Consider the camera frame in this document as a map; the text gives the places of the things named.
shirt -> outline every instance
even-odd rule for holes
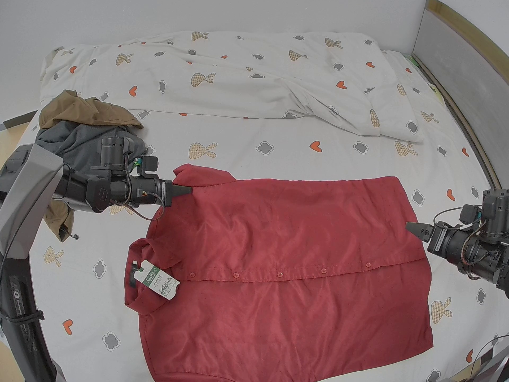
[[[431,269],[396,177],[175,174],[193,194],[130,246],[125,277],[156,382],[311,382],[433,346]],[[181,282],[172,300],[130,287],[145,259]]]

wooden floor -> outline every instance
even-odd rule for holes
[[[16,144],[18,144],[27,126],[28,123],[25,123],[0,131],[0,167],[16,149]],[[24,381],[11,351],[2,342],[0,342],[0,370],[0,382]]]

gray headboard panel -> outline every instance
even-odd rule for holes
[[[427,2],[413,56],[438,82],[491,184],[509,188],[509,57],[437,0]]]

white and green tag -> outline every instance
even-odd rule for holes
[[[168,300],[175,297],[175,290],[180,284],[177,279],[154,266],[148,260],[143,260],[141,268],[134,272],[134,278]]]

mattress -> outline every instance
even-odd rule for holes
[[[489,187],[436,88],[404,55],[380,51],[372,38],[198,34],[58,49],[43,65],[41,105],[62,89],[73,89],[83,97],[97,96],[130,109],[144,125],[139,136],[149,154],[159,157],[158,174],[164,179],[174,178],[172,170],[185,163],[227,170],[237,179],[396,176],[420,222],[431,222],[444,209],[478,204]],[[207,51],[207,40],[216,38],[222,48]],[[236,50],[246,41],[249,48]],[[260,55],[273,58],[272,66],[262,66],[262,60],[252,56],[262,47],[266,50]],[[150,55],[143,54],[148,48]],[[295,60],[292,51],[300,55]],[[367,52],[375,59],[366,60]],[[113,59],[92,73],[106,54],[121,63]],[[143,59],[135,65],[137,57]],[[156,63],[161,57],[169,58],[168,66]],[[297,64],[298,69],[291,68]],[[121,67],[131,65],[133,70],[118,76]],[[227,70],[229,79],[220,78],[220,69]],[[374,69],[376,75],[366,74]],[[197,86],[195,73],[201,75]],[[262,77],[251,78],[255,74]],[[263,84],[246,91],[248,78]],[[202,96],[202,88],[216,88],[214,84],[218,92]],[[379,86],[384,88],[365,93]],[[347,92],[348,97],[341,97]],[[383,121],[395,127],[384,129]],[[33,143],[37,131],[36,117],[21,143]],[[138,211],[151,216],[156,207]],[[451,212],[442,219],[455,223],[457,216]],[[128,247],[144,237],[147,228],[147,221],[126,209],[110,208],[98,215],[77,212],[73,232],[80,238],[61,244],[41,224],[30,252],[34,289],[46,318],[42,328],[49,351],[67,380],[151,380],[138,316],[124,305],[123,284]],[[471,281],[445,260],[427,255],[434,347],[399,363],[330,380],[433,382],[467,366],[472,352],[475,356],[494,335],[509,332],[509,302],[500,290],[483,280]]]

